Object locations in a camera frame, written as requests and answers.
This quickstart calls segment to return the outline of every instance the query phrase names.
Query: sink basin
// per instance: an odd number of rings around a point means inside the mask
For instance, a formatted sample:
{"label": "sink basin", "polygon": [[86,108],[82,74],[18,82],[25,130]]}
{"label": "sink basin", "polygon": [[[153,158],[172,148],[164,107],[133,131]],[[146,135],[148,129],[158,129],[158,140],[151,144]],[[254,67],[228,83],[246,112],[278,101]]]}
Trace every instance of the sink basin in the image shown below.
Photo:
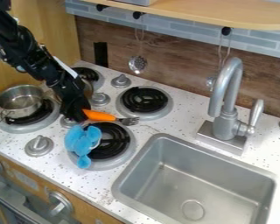
{"label": "sink basin", "polygon": [[263,224],[274,174],[174,136],[153,136],[112,186],[123,204],[162,223]]}

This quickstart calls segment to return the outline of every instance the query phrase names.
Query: wooden shelf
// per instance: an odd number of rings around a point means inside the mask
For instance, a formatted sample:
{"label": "wooden shelf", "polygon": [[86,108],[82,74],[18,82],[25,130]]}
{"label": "wooden shelf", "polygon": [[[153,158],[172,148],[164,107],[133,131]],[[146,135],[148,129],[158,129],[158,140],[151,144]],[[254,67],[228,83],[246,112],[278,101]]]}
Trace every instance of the wooden shelf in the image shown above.
{"label": "wooden shelf", "polygon": [[280,30],[280,3],[264,0],[158,0],[149,7],[84,0],[130,11],[251,30]]}

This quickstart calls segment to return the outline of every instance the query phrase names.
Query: fork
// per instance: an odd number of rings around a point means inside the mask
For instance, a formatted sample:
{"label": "fork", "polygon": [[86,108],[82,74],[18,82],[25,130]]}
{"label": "fork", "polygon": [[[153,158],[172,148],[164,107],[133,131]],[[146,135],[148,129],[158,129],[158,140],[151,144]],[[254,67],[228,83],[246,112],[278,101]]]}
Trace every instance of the fork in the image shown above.
{"label": "fork", "polygon": [[84,114],[92,121],[100,122],[119,122],[124,126],[131,126],[139,123],[139,117],[117,118],[114,115],[83,109]]}

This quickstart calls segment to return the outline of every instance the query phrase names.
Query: tile backsplash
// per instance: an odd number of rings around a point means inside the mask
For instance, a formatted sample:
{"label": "tile backsplash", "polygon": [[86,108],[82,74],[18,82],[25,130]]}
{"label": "tile backsplash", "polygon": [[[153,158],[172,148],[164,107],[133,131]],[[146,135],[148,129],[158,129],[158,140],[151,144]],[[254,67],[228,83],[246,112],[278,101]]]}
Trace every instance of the tile backsplash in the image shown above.
{"label": "tile backsplash", "polygon": [[[132,11],[107,8],[99,12],[95,4],[80,0],[66,0],[66,11],[77,16],[97,19],[118,25],[144,28],[146,31],[163,33],[184,39],[218,45],[221,26],[202,24],[176,18],[146,14],[143,19],[135,20]],[[226,46],[228,39],[223,39]],[[233,29],[231,46],[235,49],[265,54],[280,58],[280,31],[251,31]]]}

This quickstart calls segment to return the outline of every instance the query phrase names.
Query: sink drain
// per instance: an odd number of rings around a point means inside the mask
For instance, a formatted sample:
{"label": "sink drain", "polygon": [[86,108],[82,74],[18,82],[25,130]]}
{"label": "sink drain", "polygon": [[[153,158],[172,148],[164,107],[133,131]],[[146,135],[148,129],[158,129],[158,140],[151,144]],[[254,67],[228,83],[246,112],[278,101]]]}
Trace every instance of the sink drain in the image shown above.
{"label": "sink drain", "polygon": [[205,216],[205,208],[195,199],[186,200],[181,205],[181,210],[189,221],[198,221]]}

